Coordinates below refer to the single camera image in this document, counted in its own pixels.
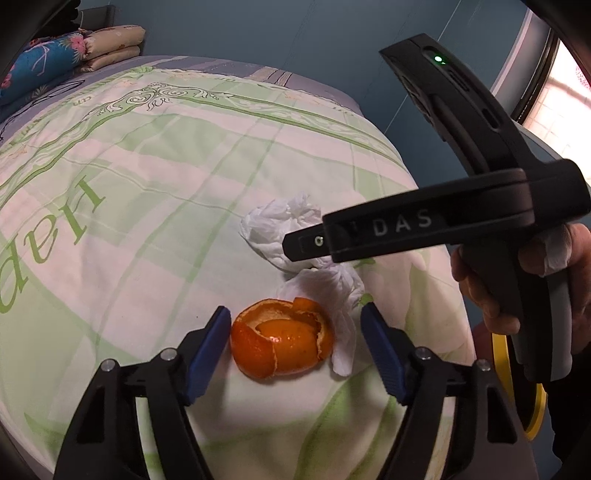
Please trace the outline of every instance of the crumpled tissue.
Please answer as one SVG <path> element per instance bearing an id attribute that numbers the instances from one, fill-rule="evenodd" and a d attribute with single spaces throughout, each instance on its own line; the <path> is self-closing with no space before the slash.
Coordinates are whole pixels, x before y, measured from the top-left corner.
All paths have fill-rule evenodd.
<path id="1" fill-rule="evenodd" d="M 254 209 L 242 219 L 240 234 L 277 268 L 297 273 L 278 289 L 278 299 L 293 301 L 305 297 L 324 307 L 335 330 L 333 370 L 348 377 L 353 370 L 357 340 L 352 310 L 363 295 L 363 281 L 350 264 L 335 264 L 330 257 L 292 262 L 283 253 L 282 242 L 287 233 L 321 221 L 320 208 L 302 193 Z"/>

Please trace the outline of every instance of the bed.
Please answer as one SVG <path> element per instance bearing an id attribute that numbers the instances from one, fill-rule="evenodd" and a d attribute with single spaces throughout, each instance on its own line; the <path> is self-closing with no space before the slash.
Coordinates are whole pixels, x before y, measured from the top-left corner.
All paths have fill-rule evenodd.
<path id="1" fill-rule="evenodd" d="M 250 210 L 305 192 L 326 213 L 416 188 L 350 97 L 235 61 L 138 57 L 59 86 L 0 131 L 0 421 L 49 471 L 101 360 L 146 361 L 218 305 L 236 315 L 285 281 L 238 234 Z M 415 344 L 474 360 L 445 247 L 355 268 Z M 428 479 L 441 475 L 453 409 Z M 403 413 L 363 340 L 348 378 L 325 362 L 254 382 L 226 352 L 189 409 L 218 480 L 374 480 Z"/>

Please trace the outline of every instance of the mandarin orange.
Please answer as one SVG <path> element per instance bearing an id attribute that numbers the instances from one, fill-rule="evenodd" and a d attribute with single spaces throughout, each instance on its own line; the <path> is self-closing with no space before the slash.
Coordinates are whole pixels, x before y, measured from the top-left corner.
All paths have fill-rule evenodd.
<path id="1" fill-rule="evenodd" d="M 261 300 L 232 325 L 230 348 L 238 368 L 252 378 L 304 372 L 332 352 L 330 319 L 315 301 Z"/>

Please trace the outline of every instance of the black plastic frame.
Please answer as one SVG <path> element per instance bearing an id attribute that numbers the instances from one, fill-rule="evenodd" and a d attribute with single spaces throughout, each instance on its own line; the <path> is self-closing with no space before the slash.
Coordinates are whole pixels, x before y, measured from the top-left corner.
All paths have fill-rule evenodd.
<path id="1" fill-rule="evenodd" d="M 511 113 L 511 119 L 518 124 L 523 125 L 540 96 L 554 65 L 558 47 L 560 47 L 560 38 L 554 30 L 550 30 L 538 66 L 535 68 L 534 74 L 523 96 Z"/>

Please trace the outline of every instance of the pillow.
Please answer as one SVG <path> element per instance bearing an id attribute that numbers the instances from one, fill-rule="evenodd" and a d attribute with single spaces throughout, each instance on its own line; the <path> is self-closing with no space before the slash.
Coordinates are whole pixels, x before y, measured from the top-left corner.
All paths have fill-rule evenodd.
<path id="1" fill-rule="evenodd" d="M 41 42 L 23 51 L 0 84 L 0 105 L 12 103 L 32 90 L 72 72 L 86 51 L 76 32 Z"/>
<path id="2" fill-rule="evenodd" d="M 34 100 L 37 100 L 40 96 L 45 95 L 50 90 L 57 87 L 62 82 L 65 82 L 72 78 L 74 72 L 68 72 L 65 75 L 60 75 L 59 77 L 54 78 L 52 81 L 39 86 L 27 92 L 22 97 L 17 98 L 13 102 L 10 102 L 6 105 L 0 105 L 0 124 L 4 122 L 9 116 L 18 112 L 21 108 L 25 107 L 28 103 L 31 103 Z"/>
<path id="3" fill-rule="evenodd" d="M 132 47 L 143 42 L 146 31 L 137 25 L 103 28 L 88 35 L 85 60 L 94 59 L 115 50 Z"/>
<path id="4" fill-rule="evenodd" d="M 112 51 L 107 55 L 101 55 L 100 57 L 84 62 L 78 68 L 78 71 L 82 73 L 96 72 L 107 65 L 119 63 L 120 61 L 132 59 L 137 56 L 139 56 L 138 46 L 122 48 L 121 50 Z"/>

